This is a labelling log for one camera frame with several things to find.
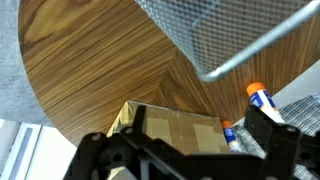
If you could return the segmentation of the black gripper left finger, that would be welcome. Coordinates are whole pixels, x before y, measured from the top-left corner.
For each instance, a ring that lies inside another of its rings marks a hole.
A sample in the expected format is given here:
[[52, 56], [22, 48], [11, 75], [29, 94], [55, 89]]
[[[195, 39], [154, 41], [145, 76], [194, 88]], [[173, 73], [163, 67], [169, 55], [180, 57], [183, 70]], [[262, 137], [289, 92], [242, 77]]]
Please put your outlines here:
[[146, 107], [141, 105], [133, 124], [118, 133], [85, 135], [63, 180], [107, 180], [119, 167], [138, 180], [214, 180], [208, 157], [183, 155], [163, 140], [152, 140], [142, 130], [145, 119]]

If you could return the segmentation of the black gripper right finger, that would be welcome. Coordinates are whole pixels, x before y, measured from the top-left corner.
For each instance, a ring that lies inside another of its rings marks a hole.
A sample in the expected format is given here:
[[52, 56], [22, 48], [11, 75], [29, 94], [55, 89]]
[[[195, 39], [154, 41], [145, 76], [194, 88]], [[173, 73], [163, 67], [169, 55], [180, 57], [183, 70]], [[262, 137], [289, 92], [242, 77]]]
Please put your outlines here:
[[263, 179], [293, 180], [297, 165], [320, 176], [320, 136], [304, 134], [298, 128], [274, 122], [258, 107], [246, 108], [244, 127], [266, 152], [258, 176]]

